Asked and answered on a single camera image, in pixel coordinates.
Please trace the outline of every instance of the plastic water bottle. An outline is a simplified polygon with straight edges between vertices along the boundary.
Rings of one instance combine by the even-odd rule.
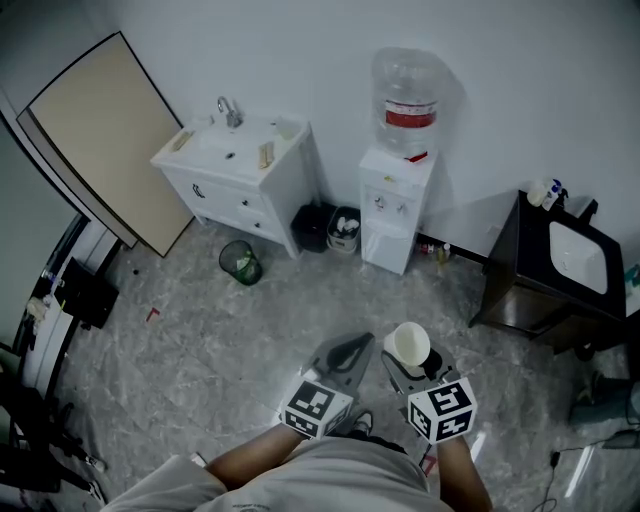
[[[422,50],[383,48],[372,65],[377,144],[400,158],[422,159],[436,149],[439,96],[446,66]]]

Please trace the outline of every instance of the bathroom sink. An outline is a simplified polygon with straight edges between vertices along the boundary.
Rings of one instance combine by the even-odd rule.
[[[563,276],[593,291],[607,291],[607,266],[602,248],[559,222],[549,223],[551,263]]]
[[[194,121],[181,130],[151,162],[159,166],[175,165],[217,175],[233,175],[247,181],[260,181],[296,148],[308,131],[308,124],[287,119],[289,131],[285,140],[275,125],[276,116],[247,115],[237,128],[229,128],[225,120],[217,118],[213,124]],[[184,132],[193,135],[178,150],[173,144]],[[274,144],[274,161],[266,169],[259,168],[259,147]]]

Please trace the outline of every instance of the gray tile floor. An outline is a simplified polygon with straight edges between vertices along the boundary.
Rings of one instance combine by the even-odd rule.
[[[265,269],[251,288],[218,267],[220,250],[237,238],[253,245]],[[580,363],[484,326],[468,329],[484,284],[480,270],[461,258],[439,266],[426,256],[414,257],[402,277],[335,253],[294,261],[279,245],[216,223],[193,222],[165,259],[141,245],[123,250],[108,272],[120,296],[107,325],[75,334],[56,388],[76,406],[71,430],[109,471],[92,476],[59,458],[97,477],[114,498],[171,454],[198,451],[209,459],[273,424],[289,378],[322,340],[362,330],[382,340],[412,320],[449,347],[471,380],[480,409],[468,441],[486,435],[477,464],[494,503],[531,510],[550,478],[551,450],[623,426],[574,430],[566,417],[594,369],[625,376],[624,354],[615,349]],[[147,323],[152,307],[160,314]],[[379,353],[380,343],[361,385],[362,405],[376,414],[375,433],[417,460],[423,445],[396,412],[402,400]],[[640,453],[596,450],[576,492],[563,498],[579,456],[560,460],[550,493],[556,510],[627,510],[639,497]],[[433,482],[437,490],[437,475]],[[51,499],[60,510],[97,508],[66,484]]]

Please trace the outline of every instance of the door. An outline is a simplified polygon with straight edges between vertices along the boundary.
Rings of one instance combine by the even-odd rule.
[[[192,215],[149,160],[180,126],[122,35],[74,63],[29,110],[81,185],[164,256]]]

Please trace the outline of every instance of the wire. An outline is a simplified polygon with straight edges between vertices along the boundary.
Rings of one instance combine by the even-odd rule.
[[[551,490],[551,484],[553,483],[553,478],[555,476],[556,476],[556,468],[552,467],[551,480],[549,480],[549,483],[547,484],[547,488],[544,491],[544,500],[538,503],[531,512],[537,512],[538,510],[540,512],[553,512],[556,509],[556,507],[558,506],[558,500],[555,498],[549,498],[549,491]],[[553,503],[553,506],[550,509],[545,510],[544,508],[547,506],[548,503]]]
[[[563,453],[563,452],[572,452],[572,451],[575,451],[575,450],[584,450],[585,448],[588,448],[589,446],[593,446],[593,445],[596,445],[596,444],[603,443],[605,441],[609,441],[609,439],[612,439],[612,438],[613,438],[613,436],[609,436],[606,439],[600,439],[598,441],[594,441],[592,443],[585,444],[584,446],[576,446],[575,448],[563,448],[562,450],[558,450],[558,451],[552,452],[551,453],[551,461],[549,463],[549,465],[551,466],[551,480],[549,480],[549,484],[547,485],[547,488],[545,489],[544,500],[542,500],[535,507],[533,507],[531,512],[552,512],[558,506],[558,500],[557,499],[549,498],[549,491],[551,490],[551,484],[553,484],[553,479],[556,476],[556,466],[558,465],[558,462],[560,461],[560,454],[561,453]],[[553,503],[553,506],[550,509],[545,510],[545,507],[549,503]]]

